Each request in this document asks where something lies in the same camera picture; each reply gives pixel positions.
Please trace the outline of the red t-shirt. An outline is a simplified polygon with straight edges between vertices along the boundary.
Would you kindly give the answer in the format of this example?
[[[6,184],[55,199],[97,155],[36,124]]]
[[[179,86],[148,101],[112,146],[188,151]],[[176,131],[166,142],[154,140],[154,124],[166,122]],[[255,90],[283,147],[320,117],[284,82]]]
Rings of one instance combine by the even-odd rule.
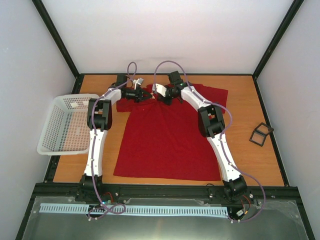
[[[117,112],[128,112],[113,174],[126,178],[220,181],[217,157],[198,128],[198,113],[186,101],[171,105],[150,98],[121,99]]]

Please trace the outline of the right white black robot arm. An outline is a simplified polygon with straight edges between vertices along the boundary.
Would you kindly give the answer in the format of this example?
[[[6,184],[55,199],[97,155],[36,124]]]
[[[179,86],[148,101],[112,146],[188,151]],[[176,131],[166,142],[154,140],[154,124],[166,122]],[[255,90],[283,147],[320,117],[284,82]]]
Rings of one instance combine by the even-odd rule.
[[[207,139],[218,160],[222,173],[224,197],[232,203],[241,197],[247,190],[247,183],[235,161],[227,144],[226,129],[223,111],[226,107],[213,103],[201,95],[187,80],[183,81],[179,72],[174,71],[168,75],[169,85],[154,82],[152,91],[158,94],[158,99],[165,104],[171,104],[175,98],[190,104],[197,111],[198,129]]]

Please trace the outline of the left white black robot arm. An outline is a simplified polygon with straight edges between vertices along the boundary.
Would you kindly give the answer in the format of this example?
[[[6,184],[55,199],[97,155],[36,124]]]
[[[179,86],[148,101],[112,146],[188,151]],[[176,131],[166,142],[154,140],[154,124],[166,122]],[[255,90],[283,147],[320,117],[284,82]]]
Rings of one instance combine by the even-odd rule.
[[[84,173],[80,179],[80,189],[92,201],[103,198],[102,159],[105,140],[112,127],[112,106],[121,99],[142,102],[152,98],[152,95],[142,88],[143,78],[131,79],[119,74],[116,82],[107,91],[88,102],[87,126],[89,127],[89,151]]]

